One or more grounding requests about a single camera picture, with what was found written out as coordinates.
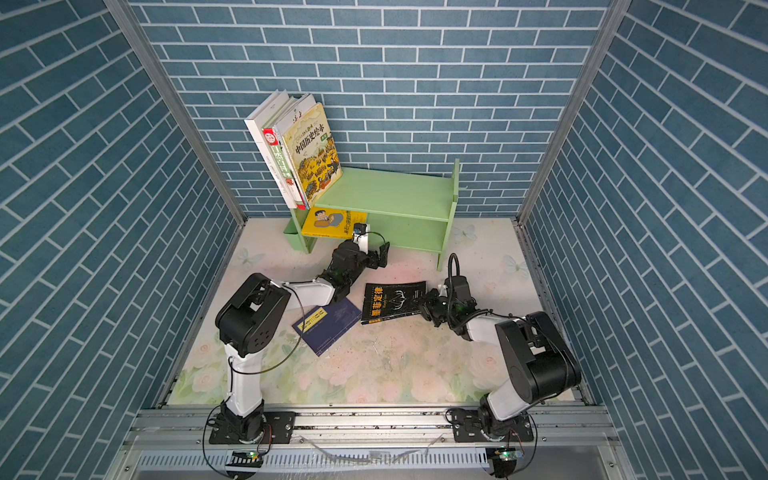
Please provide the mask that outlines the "black slipcase box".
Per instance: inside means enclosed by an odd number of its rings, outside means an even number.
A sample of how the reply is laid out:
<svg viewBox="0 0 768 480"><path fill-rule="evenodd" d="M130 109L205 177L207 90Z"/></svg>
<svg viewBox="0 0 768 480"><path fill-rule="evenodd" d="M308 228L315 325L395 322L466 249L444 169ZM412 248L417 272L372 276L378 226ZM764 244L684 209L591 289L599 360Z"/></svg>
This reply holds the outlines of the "black slipcase box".
<svg viewBox="0 0 768 480"><path fill-rule="evenodd" d="M367 283L361 323L366 325L417 315L425 295L425 281L401 284Z"/></svg>

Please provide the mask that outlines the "yellow cartoon cover book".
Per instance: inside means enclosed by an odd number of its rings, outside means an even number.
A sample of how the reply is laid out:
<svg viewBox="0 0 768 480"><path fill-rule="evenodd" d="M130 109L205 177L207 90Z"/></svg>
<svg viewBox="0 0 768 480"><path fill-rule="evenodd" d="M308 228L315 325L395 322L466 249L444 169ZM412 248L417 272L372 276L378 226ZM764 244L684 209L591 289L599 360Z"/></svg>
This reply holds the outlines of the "yellow cartoon cover book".
<svg viewBox="0 0 768 480"><path fill-rule="evenodd" d="M352 239L354 226L366 223L367 217L364 212L313 207L301 233L313 238Z"/></svg>

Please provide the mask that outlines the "dark blue book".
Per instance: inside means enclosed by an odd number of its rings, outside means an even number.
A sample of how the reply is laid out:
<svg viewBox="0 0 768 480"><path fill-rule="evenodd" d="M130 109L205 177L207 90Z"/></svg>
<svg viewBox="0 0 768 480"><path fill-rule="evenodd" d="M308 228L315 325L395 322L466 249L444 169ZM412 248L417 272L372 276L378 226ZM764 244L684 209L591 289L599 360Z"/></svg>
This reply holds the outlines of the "dark blue book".
<svg viewBox="0 0 768 480"><path fill-rule="evenodd" d="M292 327L315 355L321 357L361 317L361 310L349 299L344 299L332 305L313 308Z"/></svg>

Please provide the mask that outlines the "yellow history book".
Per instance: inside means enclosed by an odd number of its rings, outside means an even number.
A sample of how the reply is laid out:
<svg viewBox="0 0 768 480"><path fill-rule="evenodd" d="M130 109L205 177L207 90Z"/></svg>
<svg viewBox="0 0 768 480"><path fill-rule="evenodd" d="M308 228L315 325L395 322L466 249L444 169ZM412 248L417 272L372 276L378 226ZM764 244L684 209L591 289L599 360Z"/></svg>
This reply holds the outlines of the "yellow history book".
<svg viewBox="0 0 768 480"><path fill-rule="evenodd" d="M342 177L336 143L324 106L313 105L282 135L288 160L297 177L307 208Z"/></svg>

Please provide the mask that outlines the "green nature encyclopedia book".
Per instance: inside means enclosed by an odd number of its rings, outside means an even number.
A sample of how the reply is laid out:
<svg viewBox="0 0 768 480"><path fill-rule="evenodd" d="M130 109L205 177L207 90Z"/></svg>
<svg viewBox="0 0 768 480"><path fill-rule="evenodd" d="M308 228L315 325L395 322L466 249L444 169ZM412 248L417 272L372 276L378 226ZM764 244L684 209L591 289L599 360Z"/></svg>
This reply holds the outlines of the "green nature encyclopedia book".
<svg viewBox="0 0 768 480"><path fill-rule="evenodd" d="M285 100L285 103L265 124L264 128L262 129L262 134L270 147L272 157L274 158L275 164L283 177L284 183L286 184L288 191L293 197L295 208L306 211L307 202L305 201L303 194L300 192L300 187L297 184L296 178L294 176L293 168L290 166L287 154L285 153L281 143L281 134L277 129L277 124L279 121L288 115L290 108L297 102L297 100L294 97L289 96L285 91L281 93L279 99Z"/></svg>

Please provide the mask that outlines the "white red-lettered magazine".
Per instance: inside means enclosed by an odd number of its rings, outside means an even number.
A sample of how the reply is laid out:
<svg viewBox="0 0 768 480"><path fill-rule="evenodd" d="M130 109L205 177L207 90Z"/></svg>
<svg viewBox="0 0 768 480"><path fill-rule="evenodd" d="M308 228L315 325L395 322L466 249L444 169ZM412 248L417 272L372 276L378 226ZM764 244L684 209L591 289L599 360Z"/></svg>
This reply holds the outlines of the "white red-lettered magazine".
<svg viewBox="0 0 768 480"><path fill-rule="evenodd" d="M313 94L305 94L301 98L294 98L294 102L286 109L282 116L273 125L273 132L279 140L316 105Z"/></svg>

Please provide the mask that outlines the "white paperback book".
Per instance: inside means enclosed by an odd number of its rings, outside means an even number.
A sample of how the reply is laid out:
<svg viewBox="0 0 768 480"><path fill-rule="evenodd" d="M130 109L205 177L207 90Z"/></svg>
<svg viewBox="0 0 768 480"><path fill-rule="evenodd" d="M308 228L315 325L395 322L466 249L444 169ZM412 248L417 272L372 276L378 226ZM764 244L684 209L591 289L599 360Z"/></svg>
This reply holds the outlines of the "white paperback book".
<svg viewBox="0 0 768 480"><path fill-rule="evenodd" d="M271 147L263 134L267 121L273 118L275 114L278 114L288 101L289 95L285 90L275 90L245 118L244 122L286 206L289 209L295 209L298 206L296 202L298 193L295 192L294 187L288 185L280 167L273 158Z"/></svg>

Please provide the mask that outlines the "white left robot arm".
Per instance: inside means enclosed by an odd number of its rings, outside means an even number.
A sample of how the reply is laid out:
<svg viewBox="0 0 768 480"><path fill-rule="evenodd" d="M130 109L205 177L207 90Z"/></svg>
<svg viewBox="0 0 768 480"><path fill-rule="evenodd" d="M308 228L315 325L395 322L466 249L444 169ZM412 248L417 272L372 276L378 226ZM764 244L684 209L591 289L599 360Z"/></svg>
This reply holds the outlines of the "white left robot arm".
<svg viewBox="0 0 768 480"><path fill-rule="evenodd" d="M346 240L332 252L329 266L316 278L278 282L261 273L250 275L222 307L215 319L225 346L229 391L218 418L234 430L241 443L253 443L265 429L261 376L262 351L272 341L286 310L326 307L346 299L366 269L384 268L390 243L366 251L362 240Z"/></svg>

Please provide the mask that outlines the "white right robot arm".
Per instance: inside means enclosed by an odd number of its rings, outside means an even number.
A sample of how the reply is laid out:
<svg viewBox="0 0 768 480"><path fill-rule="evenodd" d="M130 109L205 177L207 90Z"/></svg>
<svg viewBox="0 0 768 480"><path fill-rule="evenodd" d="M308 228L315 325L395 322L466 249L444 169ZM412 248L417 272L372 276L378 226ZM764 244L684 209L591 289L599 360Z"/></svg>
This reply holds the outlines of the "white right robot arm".
<svg viewBox="0 0 768 480"><path fill-rule="evenodd" d="M480 400L478 416L483 433L499 438L512 430L532 407L578 386L581 369L550 316L538 311L506 316L478 309L470 297L429 291L419 312L439 327L447 325L461 338L500 349L507 380Z"/></svg>

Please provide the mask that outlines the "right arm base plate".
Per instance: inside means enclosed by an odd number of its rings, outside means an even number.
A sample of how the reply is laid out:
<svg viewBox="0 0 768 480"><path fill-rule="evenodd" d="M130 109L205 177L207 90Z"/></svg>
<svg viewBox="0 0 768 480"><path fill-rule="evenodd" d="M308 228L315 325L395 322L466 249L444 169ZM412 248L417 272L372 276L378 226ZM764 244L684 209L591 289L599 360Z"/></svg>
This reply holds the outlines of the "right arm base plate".
<svg viewBox="0 0 768 480"><path fill-rule="evenodd" d="M525 416L497 421L484 409L448 408L444 418L451 427L457 443L478 442L531 442L534 440L532 423Z"/></svg>

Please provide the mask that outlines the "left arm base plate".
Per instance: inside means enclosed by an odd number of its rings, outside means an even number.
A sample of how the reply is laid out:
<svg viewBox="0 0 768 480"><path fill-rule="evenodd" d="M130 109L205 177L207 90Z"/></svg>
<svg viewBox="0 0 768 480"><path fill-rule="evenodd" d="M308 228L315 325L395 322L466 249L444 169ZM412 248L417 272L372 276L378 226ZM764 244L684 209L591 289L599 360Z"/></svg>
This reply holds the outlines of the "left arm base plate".
<svg viewBox="0 0 768 480"><path fill-rule="evenodd" d="M208 441L213 445L289 444L295 420L296 413L291 411L255 412L241 418L224 409L206 421Z"/></svg>

